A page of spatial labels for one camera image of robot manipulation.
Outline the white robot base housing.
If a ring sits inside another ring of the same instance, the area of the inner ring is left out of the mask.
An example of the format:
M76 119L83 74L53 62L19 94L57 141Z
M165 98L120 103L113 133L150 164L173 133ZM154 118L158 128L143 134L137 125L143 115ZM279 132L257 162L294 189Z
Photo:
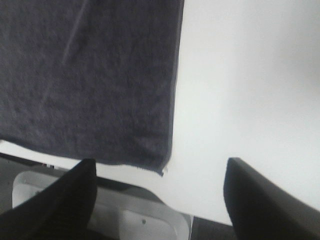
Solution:
M193 217L151 199L142 189L97 189L88 228L118 240L188 240Z

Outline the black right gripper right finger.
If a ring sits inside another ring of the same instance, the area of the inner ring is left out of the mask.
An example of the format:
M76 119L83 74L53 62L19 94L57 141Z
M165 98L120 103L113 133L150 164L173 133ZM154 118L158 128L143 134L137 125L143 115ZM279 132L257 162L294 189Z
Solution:
M318 240L320 212L231 157L223 197L239 240Z

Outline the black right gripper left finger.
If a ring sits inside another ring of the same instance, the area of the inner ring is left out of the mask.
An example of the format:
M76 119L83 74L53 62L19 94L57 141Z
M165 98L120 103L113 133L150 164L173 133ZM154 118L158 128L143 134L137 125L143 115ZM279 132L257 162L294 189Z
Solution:
M2 240L90 240L96 162L84 159L50 186L0 216Z

